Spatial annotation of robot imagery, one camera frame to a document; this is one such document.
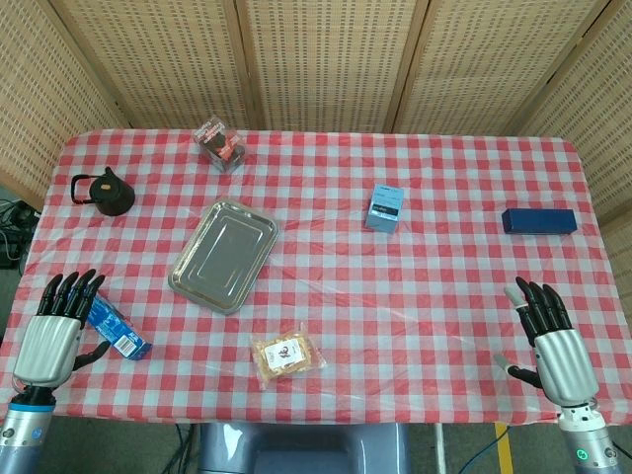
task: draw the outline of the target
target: robotic arm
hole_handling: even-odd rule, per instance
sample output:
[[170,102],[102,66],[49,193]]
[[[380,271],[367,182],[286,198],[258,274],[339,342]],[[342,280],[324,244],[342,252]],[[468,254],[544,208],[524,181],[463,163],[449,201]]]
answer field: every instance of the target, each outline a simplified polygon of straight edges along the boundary
[[0,474],[33,473],[55,408],[52,391],[77,370],[101,357],[105,341],[77,355],[81,333],[103,275],[95,270],[55,276],[46,286],[38,313],[31,318],[13,372],[14,388],[0,432]]
[[524,298],[506,287],[535,352],[537,371],[520,368],[504,356],[496,362],[512,377],[541,388],[560,407],[558,423],[578,474],[620,474],[617,452],[605,420],[594,407],[599,387],[582,335],[573,329],[562,298],[549,285],[515,279]]

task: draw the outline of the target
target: metal tray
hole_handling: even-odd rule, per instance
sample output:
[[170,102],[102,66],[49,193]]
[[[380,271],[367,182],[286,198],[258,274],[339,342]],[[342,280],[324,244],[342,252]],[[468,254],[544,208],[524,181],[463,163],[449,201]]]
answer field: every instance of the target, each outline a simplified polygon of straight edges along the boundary
[[220,313],[237,311],[278,236],[277,224],[231,200],[212,205],[169,274],[174,291]]

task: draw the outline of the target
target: red and white checkered tablecloth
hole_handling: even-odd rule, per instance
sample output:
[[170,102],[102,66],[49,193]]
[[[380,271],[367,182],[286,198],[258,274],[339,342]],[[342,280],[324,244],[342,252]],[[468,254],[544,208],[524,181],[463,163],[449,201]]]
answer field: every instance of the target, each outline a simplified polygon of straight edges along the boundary
[[[220,175],[187,130],[73,138],[54,171],[0,353],[0,400],[41,292],[91,267],[103,295],[154,347],[110,350],[59,388],[56,413],[145,421],[491,422],[554,418],[493,354],[533,366],[503,294],[516,275],[552,284],[591,353],[600,408],[632,421],[630,333],[580,159],[556,138],[247,132],[248,156]],[[105,166],[136,203],[106,217],[74,205],[75,174]],[[396,233],[363,227],[375,184],[405,190]],[[206,207],[233,198],[272,215],[278,240],[241,310],[212,313],[167,273]],[[568,207],[569,236],[506,235],[507,207]],[[251,338],[305,325],[327,366],[260,391]],[[99,341],[84,331],[82,349]]]

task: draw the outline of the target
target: white and blue box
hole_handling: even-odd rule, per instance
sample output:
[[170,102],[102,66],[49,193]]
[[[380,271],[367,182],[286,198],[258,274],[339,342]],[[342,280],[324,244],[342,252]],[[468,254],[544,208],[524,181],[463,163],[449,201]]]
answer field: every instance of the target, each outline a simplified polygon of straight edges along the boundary
[[393,232],[404,203],[404,190],[375,185],[364,225],[379,232]]
[[100,294],[92,303],[88,322],[125,358],[140,360],[151,349],[151,343],[135,331],[133,325]]

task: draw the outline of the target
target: black kettle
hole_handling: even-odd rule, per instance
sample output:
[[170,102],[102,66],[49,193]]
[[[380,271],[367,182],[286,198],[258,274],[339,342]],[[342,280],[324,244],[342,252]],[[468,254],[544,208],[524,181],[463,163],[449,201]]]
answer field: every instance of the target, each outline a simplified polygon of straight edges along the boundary
[[[90,198],[77,199],[75,186],[79,180],[96,178],[90,185]],[[100,213],[105,215],[121,215],[129,211],[134,204],[134,189],[107,167],[101,176],[75,175],[70,183],[70,197],[75,204],[95,204]]]

